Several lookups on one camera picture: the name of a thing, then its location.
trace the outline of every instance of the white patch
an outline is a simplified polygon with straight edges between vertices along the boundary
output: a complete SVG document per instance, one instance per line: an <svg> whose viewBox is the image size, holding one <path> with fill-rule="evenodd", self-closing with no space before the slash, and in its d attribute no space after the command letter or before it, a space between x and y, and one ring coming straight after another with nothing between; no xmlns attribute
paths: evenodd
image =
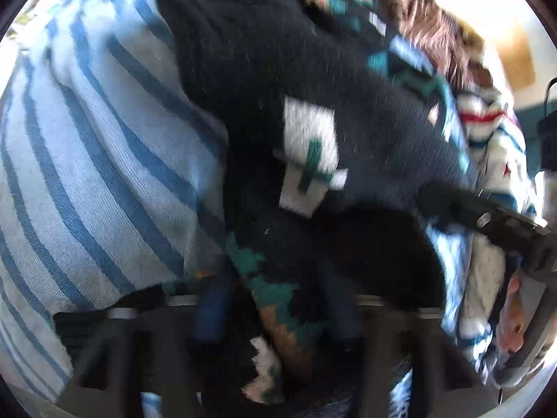
<svg viewBox="0 0 557 418"><path fill-rule="evenodd" d="M339 153L336 144L334 111L287 96L283 117L284 160L287 167L279 206L299 215L311 217L325 198L327 190L342 189L346 182L347 170L336 170ZM320 173L332 174L332 181L328 184L314 178L307 192L300 192L298 187L303 174L300 166L306 165L307 151L312 140L321 143L318 170Z"/></svg>
<svg viewBox="0 0 557 418"><path fill-rule="evenodd" d="M252 358L257 371L257 377L242 388L242 393L249 400L261 404L282 402L282 395L280 393L275 395L273 400L265 400L264 398L265 396L269 397L268 393L270 391L277 389L272 370L275 370L275 374L280 374L281 365L279 358L262 336L250 339L250 343L257 349L257 355Z"/></svg>
<svg viewBox="0 0 557 418"><path fill-rule="evenodd" d="M381 20L376 13L370 11L369 12L369 23L372 24L375 29L379 32L379 34L385 37L386 34L386 23Z"/></svg>

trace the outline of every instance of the beige wall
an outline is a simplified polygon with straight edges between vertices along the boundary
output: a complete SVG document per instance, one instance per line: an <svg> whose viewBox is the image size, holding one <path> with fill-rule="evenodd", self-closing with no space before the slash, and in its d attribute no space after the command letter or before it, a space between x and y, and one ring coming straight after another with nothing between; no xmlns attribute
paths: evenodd
<svg viewBox="0 0 557 418"><path fill-rule="evenodd" d="M514 92L515 107L540 103L548 81L557 76L557 49L525 0L437 0L439 5L466 20L486 40L513 50L513 42L527 39L535 81Z"/></svg>

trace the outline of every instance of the brown garment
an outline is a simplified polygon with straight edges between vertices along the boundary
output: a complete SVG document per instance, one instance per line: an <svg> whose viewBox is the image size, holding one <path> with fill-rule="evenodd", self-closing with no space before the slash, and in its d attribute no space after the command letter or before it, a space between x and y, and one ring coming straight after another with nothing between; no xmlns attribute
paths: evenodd
<svg viewBox="0 0 557 418"><path fill-rule="evenodd" d="M458 22L434 0L382 0L400 34L428 55L453 88L474 83Z"/></svg>

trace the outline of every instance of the red stripe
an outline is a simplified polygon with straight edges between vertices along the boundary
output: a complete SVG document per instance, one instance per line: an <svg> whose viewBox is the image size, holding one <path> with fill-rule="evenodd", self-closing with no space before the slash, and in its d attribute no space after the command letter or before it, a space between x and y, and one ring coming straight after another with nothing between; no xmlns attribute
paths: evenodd
<svg viewBox="0 0 557 418"><path fill-rule="evenodd" d="M503 117L506 117L510 122L512 122L520 130L522 130L522 128L520 127L519 121L517 121L516 118L511 118L507 114L506 111L497 111L496 113L492 113L491 115L473 115L473 114L470 114L470 113L459 113L458 115L460 116L460 119L461 119L462 122L480 122L480 124L493 122L498 117L503 116Z"/></svg>

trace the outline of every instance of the blue and white striped cloth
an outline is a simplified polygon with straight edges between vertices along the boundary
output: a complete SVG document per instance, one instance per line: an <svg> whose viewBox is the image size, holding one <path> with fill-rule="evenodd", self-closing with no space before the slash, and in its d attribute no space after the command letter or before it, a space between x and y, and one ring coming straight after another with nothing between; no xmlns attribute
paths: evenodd
<svg viewBox="0 0 557 418"><path fill-rule="evenodd" d="M427 61L398 38L393 50L405 49ZM55 400L71 376L53 314L104 308L222 258L227 135L188 101L173 50L154 0L67 0L9 90L0 370L41 398ZM430 235L445 264L451 326L466 244Z"/></svg>

